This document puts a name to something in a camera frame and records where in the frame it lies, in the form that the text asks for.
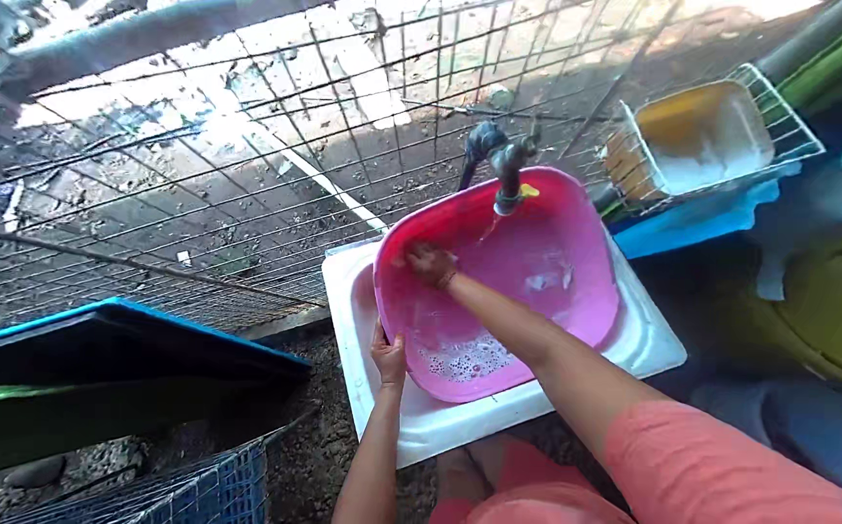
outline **white sink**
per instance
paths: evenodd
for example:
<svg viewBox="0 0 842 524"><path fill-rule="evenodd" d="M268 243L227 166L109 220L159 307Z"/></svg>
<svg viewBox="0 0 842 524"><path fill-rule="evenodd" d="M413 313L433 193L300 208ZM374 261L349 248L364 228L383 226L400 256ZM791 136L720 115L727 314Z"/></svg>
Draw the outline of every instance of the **white sink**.
<svg viewBox="0 0 842 524"><path fill-rule="evenodd" d="M372 287L372 262L380 242L334 250L322 265L357 435L363 430L379 390L379 372L369 354L379 313ZM622 307L602 354L638 378L655 375L686 360L683 344L609 238ZM402 398L398 467L468 444L553 411L536 380L504 392L450 404L431 397L408 377Z"/></svg>

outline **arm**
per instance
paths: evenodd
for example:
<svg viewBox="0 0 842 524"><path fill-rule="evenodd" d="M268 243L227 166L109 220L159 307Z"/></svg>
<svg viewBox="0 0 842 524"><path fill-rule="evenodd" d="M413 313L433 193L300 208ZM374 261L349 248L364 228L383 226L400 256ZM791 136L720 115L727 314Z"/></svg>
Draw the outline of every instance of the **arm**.
<svg viewBox="0 0 842 524"><path fill-rule="evenodd" d="M842 490L636 380L543 315L415 247L415 273L526 363L639 522L842 522Z"/></svg>
<svg viewBox="0 0 842 524"><path fill-rule="evenodd" d="M337 497L334 524L395 522L395 458L405 385L404 346L403 335L389 345L382 324L376 323L371 352L382 375L382 386Z"/></svg>
<svg viewBox="0 0 842 524"><path fill-rule="evenodd" d="M531 368L553 406L600 461L617 415L646 400L669 400L542 314L457 272L445 252L421 244L408 259L418 276L450 293Z"/></svg>

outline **wire grid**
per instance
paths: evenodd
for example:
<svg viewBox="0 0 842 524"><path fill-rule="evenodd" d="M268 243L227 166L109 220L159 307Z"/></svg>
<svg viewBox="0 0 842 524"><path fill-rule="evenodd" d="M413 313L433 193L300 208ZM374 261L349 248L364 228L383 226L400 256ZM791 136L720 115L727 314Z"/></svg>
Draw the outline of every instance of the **wire grid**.
<svg viewBox="0 0 842 524"><path fill-rule="evenodd" d="M42 125L14 127L19 106L0 96L0 328L112 295L232 332L325 305L324 251L452 192L482 119L515 136L537 117L536 162L594 184L619 98L741 61L707 52L707 67L660 78L649 49L679 60L729 46L713 34L721 12L676 2L433 4L367 9L342 33L322 6L195 54L170 49L137 61L158 66L149 72L125 65L35 93L22 109L52 118ZM197 58L206 45L232 53ZM375 65L345 70L359 46ZM382 89L357 89L379 71ZM511 103L495 103L499 86ZM393 110L370 118L379 94ZM88 116L65 115L88 101ZM412 122L393 126L399 115Z"/></svg>
<svg viewBox="0 0 842 524"><path fill-rule="evenodd" d="M74 501L45 503L2 520L4 524L76 522L101 524L260 524L270 522L270 463L280 439L314 414L314 406L293 422L250 442Z"/></svg>
<svg viewBox="0 0 842 524"><path fill-rule="evenodd" d="M606 157L611 157L611 165L606 164L606 167L622 203L644 215L687 198L729 191L742 184L753 184L774 176L783 165L825 152L823 143L756 67L743 64L728 79L740 83L751 94L774 146L773 158L764 168L752 173L741 173L734 178L706 184L681 195L664 194L660 192L664 185L664 174L638 129L634 113L622 102L624 124L621 130L609 137L605 153Z"/></svg>

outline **faucet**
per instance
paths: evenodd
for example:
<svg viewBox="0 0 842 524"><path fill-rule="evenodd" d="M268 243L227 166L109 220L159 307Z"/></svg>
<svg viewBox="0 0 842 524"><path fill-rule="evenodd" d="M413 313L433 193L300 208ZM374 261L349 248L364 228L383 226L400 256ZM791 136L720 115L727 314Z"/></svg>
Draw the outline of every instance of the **faucet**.
<svg viewBox="0 0 842 524"><path fill-rule="evenodd" d="M466 141L466 157L458 190L470 186L476 166L488 159L502 186L496 192L493 210L501 216L514 213L524 201L521 195L519 171L524 162L537 154L540 126L531 124L531 132L515 141L509 141L495 122L485 121L470 131Z"/></svg>

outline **pink sleeve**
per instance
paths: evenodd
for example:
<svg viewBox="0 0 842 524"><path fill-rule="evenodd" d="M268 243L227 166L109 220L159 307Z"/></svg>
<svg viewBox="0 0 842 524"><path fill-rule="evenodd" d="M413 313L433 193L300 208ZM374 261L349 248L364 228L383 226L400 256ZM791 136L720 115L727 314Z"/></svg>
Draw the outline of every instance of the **pink sleeve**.
<svg viewBox="0 0 842 524"><path fill-rule="evenodd" d="M641 524L842 523L842 489L677 402L619 415L604 462Z"/></svg>

